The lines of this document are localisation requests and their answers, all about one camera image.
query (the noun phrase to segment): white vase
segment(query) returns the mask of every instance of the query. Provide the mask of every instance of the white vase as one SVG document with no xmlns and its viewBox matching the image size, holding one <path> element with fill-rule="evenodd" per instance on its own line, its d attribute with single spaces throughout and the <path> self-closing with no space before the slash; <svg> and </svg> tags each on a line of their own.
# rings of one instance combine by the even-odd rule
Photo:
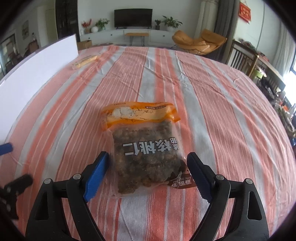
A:
<svg viewBox="0 0 296 241">
<path fill-rule="evenodd" d="M 99 30 L 99 28 L 97 26 L 94 26 L 91 28 L 92 33 L 96 33 L 98 30 Z"/>
<path fill-rule="evenodd" d="M 174 33 L 174 32 L 176 32 L 176 29 L 174 27 L 167 26 L 167 31 Z"/>
</svg>

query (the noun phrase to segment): television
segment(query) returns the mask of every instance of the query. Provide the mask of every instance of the television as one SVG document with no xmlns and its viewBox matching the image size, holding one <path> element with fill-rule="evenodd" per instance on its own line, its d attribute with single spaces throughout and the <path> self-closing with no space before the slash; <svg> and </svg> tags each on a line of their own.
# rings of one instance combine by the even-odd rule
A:
<svg viewBox="0 0 296 241">
<path fill-rule="evenodd" d="M 151 27 L 152 9 L 130 8 L 114 10 L 114 27 Z"/>
</svg>

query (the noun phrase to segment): drawer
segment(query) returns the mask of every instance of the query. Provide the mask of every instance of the drawer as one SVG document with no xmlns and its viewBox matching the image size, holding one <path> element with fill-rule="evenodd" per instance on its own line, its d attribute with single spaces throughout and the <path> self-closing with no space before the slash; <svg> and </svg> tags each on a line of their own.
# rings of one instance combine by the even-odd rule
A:
<svg viewBox="0 0 296 241">
<path fill-rule="evenodd" d="M 93 45 L 104 43 L 124 42 L 123 31 L 101 31 L 87 35 L 87 40 L 91 40 Z"/>
<path fill-rule="evenodd" d="M 166 31 L 151 31 L 150 42 L 163 43 L 163 44 L 174 44 L 172 36 L 174 33 Z"/>
<path fill-rule="evenodd" d="M 81 35 L 81 36 L 80 36 L 80 42 L 82 42 L 82 41 L 86 41 L 86 40 L 91 40 L 91 39 L 89 38 L 89 35 L 90 35 L 90 34 L 84 34 L 84 35 Z"/>
</svg>

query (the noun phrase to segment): snack package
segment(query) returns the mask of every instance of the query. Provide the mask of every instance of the snack package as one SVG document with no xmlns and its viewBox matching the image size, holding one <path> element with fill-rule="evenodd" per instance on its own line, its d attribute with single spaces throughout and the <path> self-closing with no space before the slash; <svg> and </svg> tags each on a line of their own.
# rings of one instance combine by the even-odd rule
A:
<svg viewBox="0 0 296 241">
<path fill-rule="evenodd" d="M 163 183 L 177 187 L 187 171 L 178 120 L 171 103 L 126 102 L 102 110 L 112 196 L 142 194 Z"/>
</svg>

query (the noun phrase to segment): metal screw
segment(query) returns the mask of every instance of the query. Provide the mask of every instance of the metal screw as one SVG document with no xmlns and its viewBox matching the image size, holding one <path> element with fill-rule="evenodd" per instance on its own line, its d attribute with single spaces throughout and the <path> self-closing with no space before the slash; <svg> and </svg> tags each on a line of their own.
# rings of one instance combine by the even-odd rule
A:
<svg viewBox="0 0 296 241">
<path fill-rule="evenodd" d="M 51 181 L 52 180 L 50 178 L 47 178 L 47 179 L 44 180 L 44 184 L 50 184 Z"/>
<path fill-rule="evenodd" d="M 81 178 L 81 174 L 77 173 L 73 176 L 73 179 L 78 180 Z"/>
<path fill-rule="evenodd" d="M 247 184 L 252 184 L 253 181 L 252 181 L 252 179 L 247 178 L 247 179 L 246 179 L 246 183 L 247 183 Z"/>
<path fill-rule="evenodd" d="M 224 176 L 221 175 L 221 174 L 217 174 L 217 175 L 216 175 L 216 178 L 217 178 L 218 180 L 223 180 L 223 179 L 224 179 Z"/>
</svg>

